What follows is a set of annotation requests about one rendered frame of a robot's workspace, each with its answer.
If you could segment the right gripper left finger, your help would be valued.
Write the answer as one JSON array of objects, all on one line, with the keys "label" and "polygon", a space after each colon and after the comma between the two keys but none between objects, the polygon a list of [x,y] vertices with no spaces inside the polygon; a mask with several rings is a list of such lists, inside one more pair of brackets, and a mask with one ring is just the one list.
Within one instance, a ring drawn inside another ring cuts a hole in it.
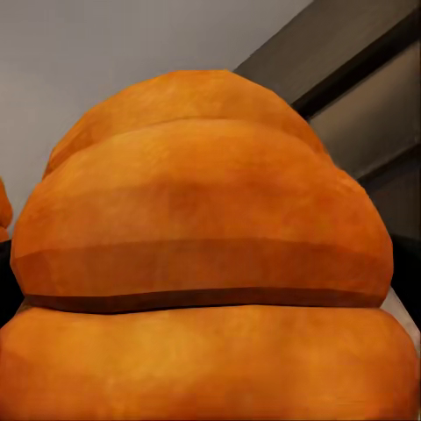
[{"label": "right gripper left finger", "polygon": [[8,323],[25,299],[11,270],[11,239],[0,243],[0,328]]}]

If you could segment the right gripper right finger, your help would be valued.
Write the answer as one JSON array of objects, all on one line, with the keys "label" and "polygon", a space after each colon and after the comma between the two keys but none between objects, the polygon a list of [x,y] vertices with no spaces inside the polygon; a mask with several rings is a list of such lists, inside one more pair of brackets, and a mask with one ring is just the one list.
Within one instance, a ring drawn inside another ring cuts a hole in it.
[{"label": "right gripper right finger", "polygon": [[389,233],[393,242],[393,287],[421,331],[421,241]]}]

